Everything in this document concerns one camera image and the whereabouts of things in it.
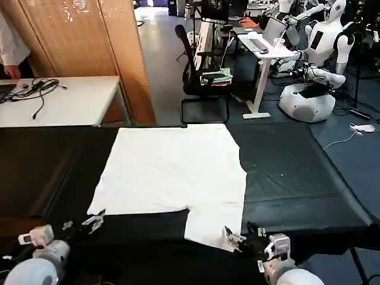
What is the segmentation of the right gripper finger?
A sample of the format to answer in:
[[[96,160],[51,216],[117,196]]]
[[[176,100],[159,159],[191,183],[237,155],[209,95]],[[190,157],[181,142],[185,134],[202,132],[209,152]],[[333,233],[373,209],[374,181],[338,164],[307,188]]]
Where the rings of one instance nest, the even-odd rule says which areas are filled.
[[[257,223],[253,223],[253,222],[248,221],[246,224],[246,227],[248,230],[248,234],[251,237],[259,237],[259,238],[266,238],[267,237],[266,229],[264,227],[261,227]]]
[[[224,227],[225,244],[230,249],[239,249],[245,241],[245,237],[233,233],[227,226]]]

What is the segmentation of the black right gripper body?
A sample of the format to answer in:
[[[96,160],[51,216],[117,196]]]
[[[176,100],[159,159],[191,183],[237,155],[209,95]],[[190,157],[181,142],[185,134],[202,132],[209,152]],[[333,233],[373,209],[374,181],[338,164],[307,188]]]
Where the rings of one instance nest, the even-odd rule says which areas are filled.
[[[241,251],[241,255],[247,258],[267,258],[265,248],[268,245],[268,239],[265,236],[258,236],[255,233],[247,235],[238,249]]]

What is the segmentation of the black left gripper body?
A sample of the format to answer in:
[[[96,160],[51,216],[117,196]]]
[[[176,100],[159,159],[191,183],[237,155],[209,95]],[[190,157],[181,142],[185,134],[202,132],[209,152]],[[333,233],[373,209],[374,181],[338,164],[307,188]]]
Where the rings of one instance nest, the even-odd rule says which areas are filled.
[[[90,226],[81,224],[63,225],[56,234],[57,240],[63,240],[66,243],[73,243],[78,240],[84,239],[91,232]]]

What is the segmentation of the person's hand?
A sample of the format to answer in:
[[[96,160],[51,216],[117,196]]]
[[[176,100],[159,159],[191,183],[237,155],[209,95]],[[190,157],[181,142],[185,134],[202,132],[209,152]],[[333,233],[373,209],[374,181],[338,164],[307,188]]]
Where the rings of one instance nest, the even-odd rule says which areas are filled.
[[[4,65],[4,73],[12,80],[19,80],[21,78],[21,71],[17,65]]]

